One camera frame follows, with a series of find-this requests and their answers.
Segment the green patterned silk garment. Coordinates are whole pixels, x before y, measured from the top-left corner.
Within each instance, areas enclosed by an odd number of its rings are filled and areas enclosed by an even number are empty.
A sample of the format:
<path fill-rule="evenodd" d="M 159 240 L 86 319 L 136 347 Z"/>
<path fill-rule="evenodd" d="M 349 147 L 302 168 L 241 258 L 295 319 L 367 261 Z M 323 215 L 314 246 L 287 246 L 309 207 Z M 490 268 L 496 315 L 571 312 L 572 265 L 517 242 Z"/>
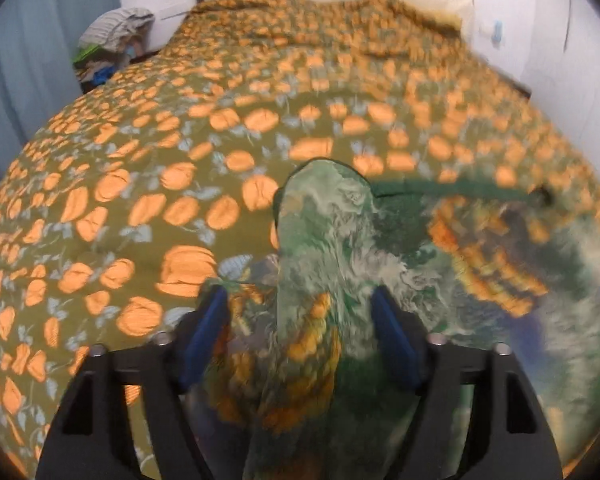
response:
<path fill-rule="evenodd" d="M 600 437 L 600 222 L 547 188 L 373 182 L 314 159 L 265 216 L 277 250 L 225 244 L 230 331 L 201 386 L 212 465 L 238 479 L 378 479 L 419 388 L 382 352 L 374 299 L 417 333 L 512 348 L 560 460 Z"/>

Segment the pile of clothes on nightstand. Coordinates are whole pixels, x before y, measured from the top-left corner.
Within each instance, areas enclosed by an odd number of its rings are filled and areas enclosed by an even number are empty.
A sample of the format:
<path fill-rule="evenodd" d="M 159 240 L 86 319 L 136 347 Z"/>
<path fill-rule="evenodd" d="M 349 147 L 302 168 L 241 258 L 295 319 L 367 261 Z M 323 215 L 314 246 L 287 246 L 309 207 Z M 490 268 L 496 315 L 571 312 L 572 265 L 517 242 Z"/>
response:
<path fill-rule="evenodd" d="M 155 21 L 146 8 L 110 10 L 96 18 L 78 40 L 73 69 L 81 86 L 99 86 L 145 54 L 145 37 Z"/>

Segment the olive orange floral bedspread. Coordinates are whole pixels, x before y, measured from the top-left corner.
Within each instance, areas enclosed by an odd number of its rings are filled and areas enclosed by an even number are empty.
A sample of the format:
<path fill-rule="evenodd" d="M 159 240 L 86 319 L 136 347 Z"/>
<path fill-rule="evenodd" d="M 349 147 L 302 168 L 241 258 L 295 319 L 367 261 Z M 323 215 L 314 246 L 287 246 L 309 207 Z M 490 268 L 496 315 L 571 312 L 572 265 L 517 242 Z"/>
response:
<path fill-rule="evenodd" d="M 0 183 L 0 467 L 19 479 L 238 479 L 201 386 L 230 331 L 225 244 L 307 162 L 373 182 L 547 188 L 600 222 L 600 179 L 402 0 L 212 0 L 50 118 Z"/>

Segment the grey-blue window curtain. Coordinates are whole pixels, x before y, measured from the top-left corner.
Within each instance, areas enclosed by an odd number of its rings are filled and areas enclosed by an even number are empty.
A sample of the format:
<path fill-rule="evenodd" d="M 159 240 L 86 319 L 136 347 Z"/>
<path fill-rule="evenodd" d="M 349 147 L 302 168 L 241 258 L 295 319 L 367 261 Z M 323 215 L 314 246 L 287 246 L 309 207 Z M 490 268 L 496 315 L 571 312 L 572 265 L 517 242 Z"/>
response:
<path fill-rule="evenodd" d="M 82 91 L 80 36 L 120 0 L 0 0 L 0 181 L 32 136 Z"/>

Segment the white built-in wardrobe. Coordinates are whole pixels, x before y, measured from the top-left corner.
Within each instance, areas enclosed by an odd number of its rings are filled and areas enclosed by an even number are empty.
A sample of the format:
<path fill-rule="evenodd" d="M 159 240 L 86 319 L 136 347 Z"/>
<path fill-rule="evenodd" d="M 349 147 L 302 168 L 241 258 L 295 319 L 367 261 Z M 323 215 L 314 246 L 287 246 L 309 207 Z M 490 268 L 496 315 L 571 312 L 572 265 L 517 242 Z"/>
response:
<path fill-rule="evenodd" d="M 600 14 L 590 0 L 535 0 L 522 79 L 600 175 Z"/>

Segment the white wall socket with charger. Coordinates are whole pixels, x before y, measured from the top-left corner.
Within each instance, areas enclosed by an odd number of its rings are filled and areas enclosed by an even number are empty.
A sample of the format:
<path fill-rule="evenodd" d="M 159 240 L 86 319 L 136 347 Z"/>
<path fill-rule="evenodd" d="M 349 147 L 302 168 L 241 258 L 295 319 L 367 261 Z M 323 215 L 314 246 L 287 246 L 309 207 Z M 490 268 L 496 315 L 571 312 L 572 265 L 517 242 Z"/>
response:
<path fill-rule="evenodd" d="M 504 24 L 500 20 L 493 23 L 481 23 L 478 27 L 478 33 L 481 37 L 489 40 L 494 49 L 499 49 L 503 44 Z"/>

